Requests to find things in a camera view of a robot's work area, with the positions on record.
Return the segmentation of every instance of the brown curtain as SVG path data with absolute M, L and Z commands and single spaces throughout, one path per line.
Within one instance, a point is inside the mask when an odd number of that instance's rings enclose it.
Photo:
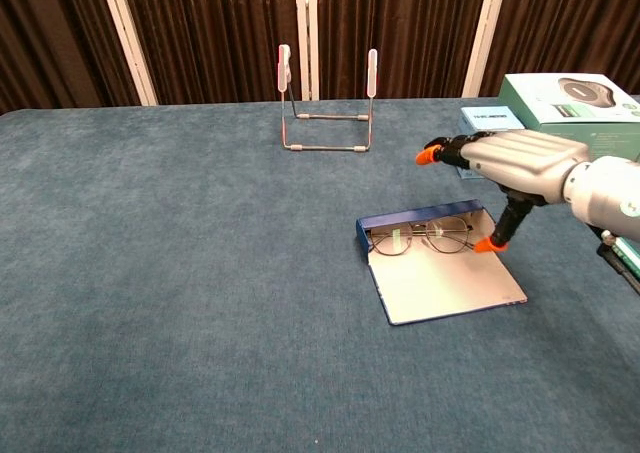
M 482 0 L 318 0 L 321 98 L 362 98 L 378 50 L 381 98 L 462 94 Z
M 0 113 L 139 104 L 106 0 L 0 0 Z
M 481 96 L 505 73 L 602 73 L 640 94 L 640 0 L 503 0 Z
M 128 0 L 161 104 L 277 99 L 278 45 L 292 52 L 295 0 Z

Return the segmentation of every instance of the product box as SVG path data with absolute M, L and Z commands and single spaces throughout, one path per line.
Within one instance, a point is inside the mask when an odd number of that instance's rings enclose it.
M 468 106 L 461 108 L 458 129 L 463 135 L 478 131 L 522 130 L 524 126 L 506 106 Z M 458 168 L 462 179 L 484 178 L 473 170 Z
M 640 104 L 604 75 L 505 75 L 500 102 L 522 124 L 589 145 L 591 159 L 640 159 Z
M 463 227 L 456 230 L 466 233 L 454 233 L 451 225 L 459 222 Z M 357 220 L 356 234 L 388 322 L 403 325 L 526 302 L 496 253 L 471 249 L 494 227 L 477 200 Z

